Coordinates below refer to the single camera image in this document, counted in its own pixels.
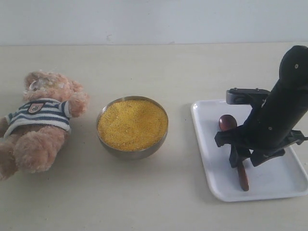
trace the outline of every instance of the metal bowl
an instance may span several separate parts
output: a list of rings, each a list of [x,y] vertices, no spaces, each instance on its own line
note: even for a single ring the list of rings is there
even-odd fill
[[[96,120],[96,131],[97,131],[97,136],[100,139],[103,147],[113,156],[118,157],[120,159],[123,160],[140,160],[140,159],[144,159],[149,157],[150,155],[154,154],[164,143],[166,137],[167,137],[167,133],[168,133],[168,124],[167,124],[167,129],[165,134],[163,135],[163,137],[155,144],[153,144],[151,147],[143,149],[143,150],[139,150],[139,151],[133,151],[133,152],[129,152],[129,151],[122,151],[119,149],[115,149],[111,146],[109,146],[108,144],[106,144],[100,137],[99,132],[98,132],[98,123],[99,120],[101,118],[101,116],[103,115],[103,113],[114,103],[118,103],[118,102],[123,102],[123,101],[127,101],[127,100],[146,100],[146,101],[150,101],[152,103],[154,103],[156,106],[160,107],[166,114],[167,117],[167,122],[168,122],[168,115],[165,111],[165,109],[156,101],[151,100],[149,98],[143,97],[143,96],[127,96],[127,97],[123,97],[123,98],[119,98],[117,100],[114,100],[112,102],[110,102],[109,104],[107,104],[99,113],[99,115],[97,116],[97,120]]]

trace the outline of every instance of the white table surface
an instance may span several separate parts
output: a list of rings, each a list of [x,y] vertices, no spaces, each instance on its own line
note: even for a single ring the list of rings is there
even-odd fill
[[[20,105],[23,77],[34,70],[66,74],[91,96],[48,172],[0,182],[0,230],[307,230],[308,196],[225,203],[211,194],[190,112],[232,87],[271,90],[295,44],[0,47],[0,115]],[[170,120],[161,149],[136,162],[110,156],[95,131],[99,110],[128,95],[153,98]],[[308,134],[308,115],[296,128]],[[294,146],[305,170],[307,148]]]

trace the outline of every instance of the badge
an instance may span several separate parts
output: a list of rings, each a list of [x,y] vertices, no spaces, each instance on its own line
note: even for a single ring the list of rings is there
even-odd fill
[[[31,106],[29,107],[29,110],[28,112],[31,113],[31,114],[34,114],[36,112],[39,112],[42,107],[44,106],[43,103],[33,103],[31,104]]]

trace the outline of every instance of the fur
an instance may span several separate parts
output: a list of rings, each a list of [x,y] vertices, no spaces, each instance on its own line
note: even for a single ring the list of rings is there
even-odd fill
[[[29,73],[25,77],[25,89],[25,102],[39,98],[69,101],[72,117],[82,116],[89,104],[89,95],[83,92],[81,84],[57,73]],[[8,127],[6,119],[0,119],[0,137]],[[18,170],[29,173],[47,171],[68,137],[68,132],[53,126],[18,127],[0,143],[0,180],[8,179]]]

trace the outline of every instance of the bowl rim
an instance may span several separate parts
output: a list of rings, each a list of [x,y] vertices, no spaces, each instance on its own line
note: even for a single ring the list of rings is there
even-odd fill
[[[124,102],[124,101],[129,101],[129,100],[145,100],[145,101],[149,101],[149,102],[152,102],[153,104],[155,104],[156,106],[158,106],[160,109],[163,110],[163,112],[165,113],[166,115],[166,118],[167,118],[167,129],[164,133],[164,135],[157,141],[155,142],[153,145],[151,145],[150,147],[148,148],[145,148],[145,149],[141,149],[141,150],[135,150],[135,151],[123,151],[123,150],[120,150],[120,149],[117,149],[117,148],[114,148],[114,147],[111,147],[110,145],[108,145],[101,137],[100,137],[100,134],[99,134],[99,131],[98,131],[98,124],[99,124],[99,121],[102,117],[102,115],[107,111],[107,109],[113,105],[114,103],[119,103],[119,102]],[[96,133],[97,133],[97,136],[98,138],[100,139],[100,141],[106,145],[108,148],[110,149],[113,149],[115,151],[118,151],[118,152],[123,152],[123,153],[136,153],[136,152],[145,152],[146,150],[148,149],[151,149],[152,147],[154,147],[155,145],[159,144],[162,140],[164,140],[166,138],[166,135],[168,133],[168,128],[169,128],[169,118],[168,118],[168,114],[166,112],[166,110],[163,108],[163,106],[161,104],[159,104],[157,101],[151,99],[151,98],[148,98],[148,97],[145,97],[145,96],[137,96],[137,95],[131,95],[131,96],[123,96],[121,98],[118,98],[116,100],[113,100],[111,102],[109,102],[107,105],[105,105],[105,107],[103,107],[97,118],[96,118]]]

